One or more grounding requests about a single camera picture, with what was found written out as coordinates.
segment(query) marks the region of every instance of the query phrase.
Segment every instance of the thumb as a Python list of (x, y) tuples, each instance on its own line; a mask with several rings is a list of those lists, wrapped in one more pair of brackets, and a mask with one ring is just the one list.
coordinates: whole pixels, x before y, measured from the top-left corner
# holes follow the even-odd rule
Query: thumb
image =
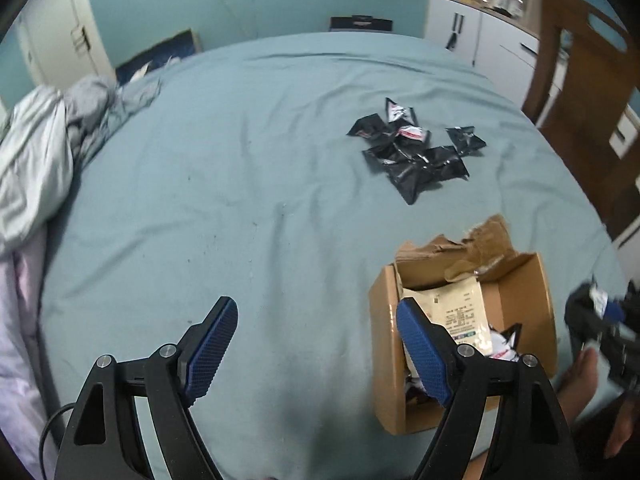
[(604, 449), (604, 458), (616, 456), (625, 442), (631, 438), (640, 413), (640, 404), (635, 400), (625, 400), (620, 407), (613, 430)]

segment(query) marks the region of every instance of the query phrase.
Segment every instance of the wooden chair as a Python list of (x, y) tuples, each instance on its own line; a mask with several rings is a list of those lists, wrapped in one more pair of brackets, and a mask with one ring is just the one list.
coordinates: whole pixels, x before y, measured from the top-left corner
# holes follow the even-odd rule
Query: wooden chair
[[(625, 41), (621, 52), (589, 24), (595, 15)], [(561, 92), (540, 132), (562, 158), (612, 237), (640, 214), (635, 186), (640, 140), (623, 158), (609, 145), (631, 92), (640, 82), (640, 53), (620, 25), (583, 0), (542, 0), (542, 31), (536, 69), (522, 111), (536, 123), (548, 100), (562, 30), (573, 35)]]

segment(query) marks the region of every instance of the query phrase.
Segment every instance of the pink fabric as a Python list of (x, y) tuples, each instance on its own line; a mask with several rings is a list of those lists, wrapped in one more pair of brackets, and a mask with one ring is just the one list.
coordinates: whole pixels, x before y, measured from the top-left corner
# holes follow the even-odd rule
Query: pink fabric
[[(19, 250), (0, 258), (0, 428), (36, 480), (42, 478), (38, 442), (47, 418), (38, 389), (37, 346), (46, 238), (43, 228)], [(56, 457), (56, 446), (49, 437), (44, 450), (49, 479)]]

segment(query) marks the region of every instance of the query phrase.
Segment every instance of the cardboard box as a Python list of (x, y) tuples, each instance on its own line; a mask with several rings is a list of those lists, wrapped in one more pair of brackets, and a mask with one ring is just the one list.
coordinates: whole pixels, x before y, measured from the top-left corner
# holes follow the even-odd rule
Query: cardboard box
[[(556, 374), (556, 325), (542, 259), (513, 250), (501, 216), (489, 218), (459, 243), (440, 235), (421, 248), (405, 244), (369, 291), (374, 409), (389, 433), (435, 428), (444, 412), (435, 400), (405, 401), (406, 361), (396, 325), (402, 288), (426, 290), (474, 274), (489, 323), (499, 331), (522, 323), (518, 352), (536, 355), (548, 377)], [(487, 399), (485, 409), (498, 402), (499, 397)]]

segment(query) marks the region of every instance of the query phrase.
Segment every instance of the bed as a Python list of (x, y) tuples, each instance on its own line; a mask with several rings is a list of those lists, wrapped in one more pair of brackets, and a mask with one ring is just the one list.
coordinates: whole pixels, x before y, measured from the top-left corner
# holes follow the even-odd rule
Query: bed
[[(371, 405), (367, 291), (405, 240), (459, 239), (500, 212), (514, 246), (544, 259), (562, 308), (595, 276), (625, 290), (593, 207), (540, 133), (450, 52), (390, 34), (252, 41), (154, 72), (162, 91), (82, 172), (49, 228), (40, 329), (49, 395), (76, 399), (95, 359), (151, 354), (221, 295), (239, 325), (191, 409), (226, 478), (410, 476), (433, 436), (386, 434)], [(487, 142), (470, 178), (408, 206), (345, 134), (385, 97), (415, 108), (432, 145), (445, 127)], [(591, 409), (614, 394), (601, 370)], [(476, 445), (488, 446), (495, 412)], [(143, 437), (167, 478), (148, 412)]]

